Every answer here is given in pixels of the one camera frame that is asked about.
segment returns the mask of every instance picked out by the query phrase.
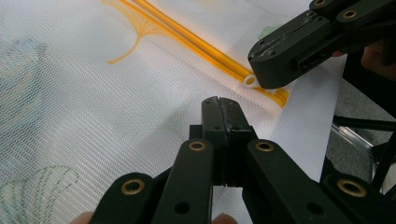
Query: black clamp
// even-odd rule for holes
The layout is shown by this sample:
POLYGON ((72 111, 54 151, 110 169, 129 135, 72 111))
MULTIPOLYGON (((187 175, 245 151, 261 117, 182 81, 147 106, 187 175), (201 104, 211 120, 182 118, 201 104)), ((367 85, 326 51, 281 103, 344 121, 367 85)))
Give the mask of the black clamp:
POLYGON ((351 175, 311 180, 276 143, 258 139, 240 105, 202 101, 174 166, 152 178, 117 179, 94 223, 210 223, 213 186, 243 188, 254 223, 396 223, 396 203, 351 175))
POLYGON ((264 89, 291 83, 337 50, 384 39, 382 64, 396 63, 396 0, 314 0, 309 10, 258 41, 249 63, 264 89))

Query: hand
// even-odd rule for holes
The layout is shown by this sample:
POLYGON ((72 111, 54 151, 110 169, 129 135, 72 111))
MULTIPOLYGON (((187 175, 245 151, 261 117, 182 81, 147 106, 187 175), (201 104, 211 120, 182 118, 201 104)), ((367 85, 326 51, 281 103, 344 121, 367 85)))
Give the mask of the hand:
MULTIPOLYGON (((73 219, 70 224, 88 224, 90 222, 93 212, 85 212, 73 219)), ((238 224, 232 217, 220 214, 213 219, 212 224, 238 224)))
MULTIPOLYGON (((389 80, 396 81, 396 63, 391 64, 389 66, 384 66, 381 63, 383 46, 384 46, 383 40, 375 42, 370 46, 367 46, 364 49, 363 56, 361 57, 361 66, 382 77, 386 77, 389 80)), ((332 56, 339 57, 342 55, 344 55, 343 52, 336 51, 332 56)))

